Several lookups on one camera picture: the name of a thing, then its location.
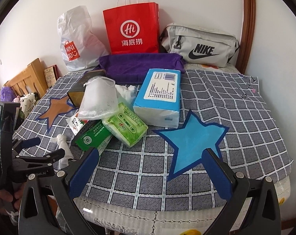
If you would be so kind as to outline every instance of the white wall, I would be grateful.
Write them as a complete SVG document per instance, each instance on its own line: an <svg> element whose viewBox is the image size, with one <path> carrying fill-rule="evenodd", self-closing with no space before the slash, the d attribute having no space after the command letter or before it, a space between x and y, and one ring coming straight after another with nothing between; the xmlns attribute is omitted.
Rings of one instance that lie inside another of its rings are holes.
<svg viewBox="0 0 296 235"><path fill-rule="evenodd" d="M102 11L117 0L20 0L0 26L0 87L32 60L57 64L67 72L60 52L56 22L65 11L86 5L94 32L108 47ZM160 28L171 22L219 28L240 38L243 0L150 0L160 7Z"/></svg>
<svg viewBox="0 0 296 235"><path fill-rule="evenodd" d="M258 76L261 95L272 110L294 159L291 196L283 219L296 217L296 17L282 0L257 0L256 29L246 74Z"/></svg>

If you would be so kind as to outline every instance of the green packaging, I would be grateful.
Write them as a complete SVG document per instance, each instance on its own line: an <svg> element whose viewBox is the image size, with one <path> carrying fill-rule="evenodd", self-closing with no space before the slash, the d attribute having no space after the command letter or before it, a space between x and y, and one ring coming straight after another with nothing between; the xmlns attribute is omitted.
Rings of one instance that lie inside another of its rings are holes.
<svg viewBox="0 0 296 235"><path fill-rule="evenodd" d="M119 103L119 111L102 120L103 125L127 147L132 147L144 136L148 126L126 105Z"/></svg>
<svg viewBox="0 0 296 235"><path fill-rule="evenodd" d="M111 137L111 132L104 127L101 121L99 121L82 136L80 136L75 143L83 151L87 151L90 147L97 148L100 155L109 143Z"/></svg>

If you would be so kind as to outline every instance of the blue gripper pad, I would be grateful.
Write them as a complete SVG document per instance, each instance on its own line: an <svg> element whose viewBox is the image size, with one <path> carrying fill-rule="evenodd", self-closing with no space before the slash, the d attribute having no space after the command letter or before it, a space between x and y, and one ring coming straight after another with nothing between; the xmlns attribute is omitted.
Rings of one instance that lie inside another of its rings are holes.
<svg viewBox="0 0 296 235"><path fill-rule="evenodd" d="M99 161L98 149L94 148L86 157L85 161L80 165L76 173L69 182L68 194L70 199L81 196L81 193L92 175Z"/></svg>
<svg viewBox="0 0 296 235"><path fill-rule="evenodd" d="M41 139L39 137L24 140L22 143L22 148L27 149L30 147L38 146L38 145L40 145L40 142L41 142Z"/></svg>
<svg viewBox="0 0 296 235"><path fill-rule="evenodd" d="M232 183L220 168L216 160L211 156L208 150L204 150L201 155L202 165L209 175L219 196L229 201L232 197Z"/></svg>

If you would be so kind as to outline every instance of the purple drawstring pouch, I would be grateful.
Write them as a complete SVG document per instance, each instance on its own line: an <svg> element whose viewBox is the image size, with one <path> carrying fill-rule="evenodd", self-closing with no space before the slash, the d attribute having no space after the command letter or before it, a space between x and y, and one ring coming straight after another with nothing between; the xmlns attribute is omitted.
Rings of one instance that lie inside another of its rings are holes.
<svg viewBox="0 0 296 235"><path fill-rule="evenodd" d="M185 73L183 57L168 53L132 53L99 58L100 67L116 84L142 84L149 69L171 69Z"/></svg>

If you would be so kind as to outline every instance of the purple plush toy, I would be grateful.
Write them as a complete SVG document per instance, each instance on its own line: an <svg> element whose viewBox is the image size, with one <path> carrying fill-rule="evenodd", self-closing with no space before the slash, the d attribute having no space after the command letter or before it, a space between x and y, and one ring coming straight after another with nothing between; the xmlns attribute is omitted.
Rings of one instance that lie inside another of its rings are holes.
<svg viewBox="0 0 296 235"><path fill-rule="evenodd" d="M12 88L5 86L0 91L0 101L12 102L16 98L16 95Z"/></svg>

